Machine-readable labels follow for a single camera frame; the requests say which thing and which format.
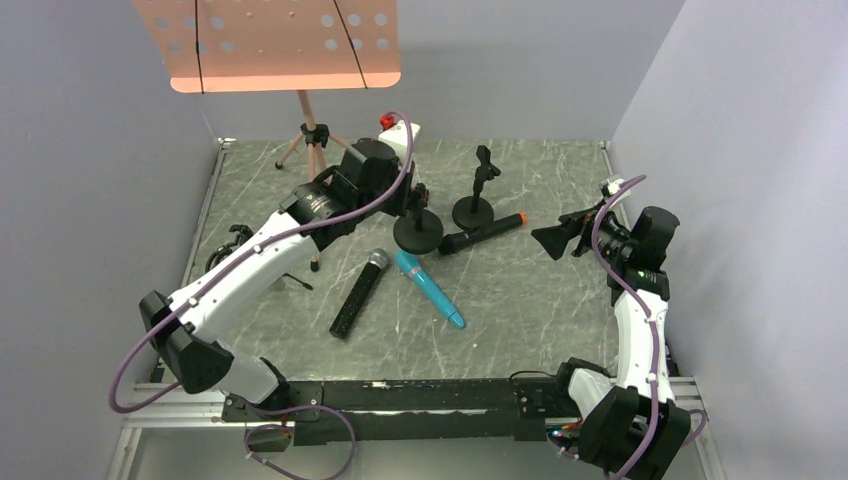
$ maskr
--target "gray marble table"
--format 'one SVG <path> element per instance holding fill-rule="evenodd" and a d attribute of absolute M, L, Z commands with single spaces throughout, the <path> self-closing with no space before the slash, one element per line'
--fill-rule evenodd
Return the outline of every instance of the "gray marble table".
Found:
<path fill-rule="evenodd" d="M 459 230 L 451 208 L 471 192 L 478 165 L 474 152 L 481 143 L 491 148 L 492 162 L 503 171 L 487 183 L 483 197 L 496 218 L 524 211 L 528 225 L 453 256 L 421 257 L 465 318 L 464 330 L 441 317 L 391 266 L 347 341 L 327 333 L 367 251 L 397 250 L 394 219 L 377 214 L 322 253 L 320 272 L 310 272 L 308 263 L 290 272 L 314 291 L 288 278 L 278 280 L 234 320 L 222 341 L 268 358 L 292 380 L 505 377 L 524 369 L 555 372 L 571 356 L 614 373 L 618 335 L 602 270 L 591 255 L 554 262 L 530 236 L 530 229 L 597 202 L 597 184 L 609 176 L 597 142 L 421 140 L 418 181 L 430 189 L 430 209 L 446 232 Z M 284 170 L 274 168 L 285 146 L 233 143 L 192 279 L 202 275 L 215 248 L 231 241 L 231 224 L 258 229 L 293 187 L 308 180 L 306 161 L 297 155 Z M 328 149 L 329 163 L 340 158 L 339 149 Z"/>

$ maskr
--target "gray wall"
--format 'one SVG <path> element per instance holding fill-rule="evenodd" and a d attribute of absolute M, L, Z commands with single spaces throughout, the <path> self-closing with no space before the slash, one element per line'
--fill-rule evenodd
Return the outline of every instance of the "gray wall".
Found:
<path fill-rule="evenodd" d="M 731 479 L 845 478 L 846 85 L 844 2 L 688 0 L 612 140 Z"/>
<path fill-rule="evenodd" d="M 683 0 L 399 0 L 400 82 L 319 91 L 319 122 L 355 138 L 405 109 L 429 138 L 608 139 Z M 208 94 L 218 136 L 288 139 L 292 92 Z"/>
<path fill-rule="evenodd" d="M 128 1 L 6 2 L 0 65 L 0 476 L 102 478 L 109 382 L 138 300 L 179 282 L 217 142 Z"/>

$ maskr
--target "round stand base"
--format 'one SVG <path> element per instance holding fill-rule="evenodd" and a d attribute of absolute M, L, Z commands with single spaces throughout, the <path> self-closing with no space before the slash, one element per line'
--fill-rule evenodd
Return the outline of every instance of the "round stand base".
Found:
<path fill-rule="evenodd" d="M 472 197 L 460 198 L 451 212 L 453 223 L 463 230 L 482 227 L 495 221 L 495 211 L 485 199 L 481 198 L 477 204 L 477 213 L 471 213 L 472 199 Z"/>
<path fill-rule="evenodd" d="M 395 243 L 402 250 L 413 255 L 423 255 L 439 248 L 442 235 L 445 233 L 442 221 L 435 213 L 429 210 L 421 213 L 424 227 L 421 230 L 415 229 L 415 220 L 412 215 L 399 218 L 394 227 Z"/>

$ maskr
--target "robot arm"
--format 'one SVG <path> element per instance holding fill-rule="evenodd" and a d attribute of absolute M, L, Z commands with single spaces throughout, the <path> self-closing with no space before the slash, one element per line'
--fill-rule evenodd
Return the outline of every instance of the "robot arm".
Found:
<path fill-rule="evenodd" d="M 397 179 L 400 167 L 395 150 L 386 143 L 359 140 L 345 153 L 340 165 L 297 187 L 249 240 L 203 277 L 167 298 L 154 291 L 142 299 L 140 309 L 148 331 L 174 313 L 170 305 L 189 306 L 152 340 L 186 392 L 216 388 L 239 395 L 262 409 L 288 405 L 289 385 L 273 365 L 235 352 L 218 339 L 247 302 L 294 265 L 307 262 L 339 237 L 352 233 L 371 213 L 270 244 L 269 238 L 371 203 Z M 414 165 L 380 211 L 405 215 L 410 202 L 421 192 L 426 193 L 422 184 L 411 187 L 413 168 Z"/>
<path fill-rule="evenodd" d="M 656 479 L 662 477 L 676 455 L 690 423 L 689 413 L 674 404 L 665 362 L 659 360 L 653 365 L 655 358 L 664 357 L 655 353 L 665 347 L 664 324 L 670 298 L 668 277 L 661 266 L 679 221 L 657 207 L 645 208 L 632 230 L 622 226 L 614 213 L 598 217 L 601 207 L 614 200 L 621 188 L 622 183 L 616 180 L 602 185 L 604 201 L 563 215 L 559 225 L 534 230 L 532 235 L 556 260 L 575 237 L 579 241 L 572 256 L 592 250 L 592 230 L 597 229 L 598 251 L 609 264 L 608 272 L 612 272 L 607 285 L 612 290 L 619 331 L 618 376 L 611 378 L 598 365 L 571 359 L 560 367 L 556 384 L 561 398 L 576 403 L 583 418 L 579 435 L 570 440 L 576 442 L 580 460 L 606 471 L 618 471 L 628 464 L 621 475 Z M 654 380 L 656 392 L 652 391 Z M 658 415 L 652 413 L 654 404 Z"/>

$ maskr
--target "red cap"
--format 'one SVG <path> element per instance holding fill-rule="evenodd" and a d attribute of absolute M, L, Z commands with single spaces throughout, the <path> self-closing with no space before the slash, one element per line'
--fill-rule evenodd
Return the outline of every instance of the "red cap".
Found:
<path fill-rule="evenodd" d="M 395 122 L 395 116 L 391 113 L 386 113 L 380 116 L 380 126 L 383 127 L 383 131 L 386 131 L 395 126 L 397 122 Z"/>

